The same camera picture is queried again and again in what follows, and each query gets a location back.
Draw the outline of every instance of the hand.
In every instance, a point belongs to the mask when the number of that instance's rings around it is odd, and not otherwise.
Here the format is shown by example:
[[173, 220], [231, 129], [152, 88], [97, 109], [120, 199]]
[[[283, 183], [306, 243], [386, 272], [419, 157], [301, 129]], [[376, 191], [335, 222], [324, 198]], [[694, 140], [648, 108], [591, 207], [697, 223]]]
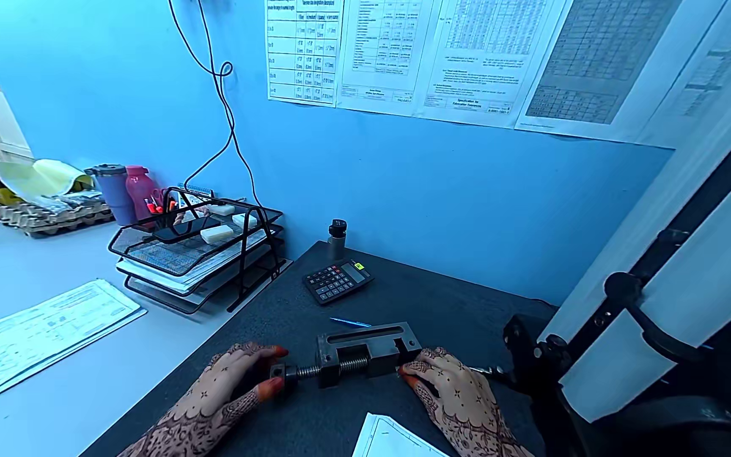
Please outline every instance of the hand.
[[[453, 354], [441, 347], [423, 349], [399, 373], [461, 457], [533, 457], [503, 421], [486, 379]], [[420, 378], [430, 382], [439, 395]]]
[[241, 378], [257, 363], [271, 365], [288, 353], [282, 347], [249, 342], [214, 355], [174, 407], [118, 457], [175, 457], [209, 452], [244, 414], [283, 389], [283, 379], [272, 378], [231, 402]]

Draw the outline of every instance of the calculator keypad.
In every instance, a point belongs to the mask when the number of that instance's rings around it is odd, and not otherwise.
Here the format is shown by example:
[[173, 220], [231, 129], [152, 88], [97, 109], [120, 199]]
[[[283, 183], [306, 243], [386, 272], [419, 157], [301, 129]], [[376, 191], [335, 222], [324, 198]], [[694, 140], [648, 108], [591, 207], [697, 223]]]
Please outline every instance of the calculator keypad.
[[312, 273], [306, 280], [321, 300], [327, 300], [354, 287], [354, 281], [337, 265]]

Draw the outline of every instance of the bench vise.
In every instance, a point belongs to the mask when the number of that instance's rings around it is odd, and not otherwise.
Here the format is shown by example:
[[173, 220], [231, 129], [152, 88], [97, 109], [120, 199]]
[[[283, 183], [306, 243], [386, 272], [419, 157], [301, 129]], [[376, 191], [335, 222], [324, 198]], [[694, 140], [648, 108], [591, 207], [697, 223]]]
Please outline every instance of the bench vise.
[[283, 378], [285, 393], [299, 380], [311, 377], [318, 379], [320, 388], [326, 388], [337, 385], [344, 374], [364, 372], [368, 377], [377, 377], [395, 372], [396, 367], [412, 361], [419, 352], [421, 345], [407, 322], [324, 333], [318, 336], [315, 365], [277, 363], [270, 367], [269, 377]]

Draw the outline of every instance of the calculator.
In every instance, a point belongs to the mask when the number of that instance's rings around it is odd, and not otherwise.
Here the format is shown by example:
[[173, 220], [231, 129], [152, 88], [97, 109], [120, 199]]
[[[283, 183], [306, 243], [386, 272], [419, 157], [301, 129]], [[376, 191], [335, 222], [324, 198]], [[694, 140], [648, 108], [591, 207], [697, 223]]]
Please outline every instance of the calculator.
[[320, 271], [304, 276], [304, 284], [318, 300], [325, 305], [332, 300], [348, 295], [371, 282], [371, 276], [366, 267], [354, 260], [340, 260], [323, 268]]

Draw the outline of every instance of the purple water bottle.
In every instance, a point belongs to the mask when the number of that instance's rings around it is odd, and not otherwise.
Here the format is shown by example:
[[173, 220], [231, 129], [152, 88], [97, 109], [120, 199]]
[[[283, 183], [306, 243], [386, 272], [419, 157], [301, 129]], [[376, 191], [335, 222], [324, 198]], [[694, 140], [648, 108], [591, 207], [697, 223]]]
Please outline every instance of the purple water bottle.
[[86, 174], [95, 176], [97, 187], [103, 192], [103, 198], [111, 208], [115, 220], [120, 225], [131, 225], [137, 222], [134, 202], [126, 190], [126, 167], [117, 164], [102, 164], [87, 168]]

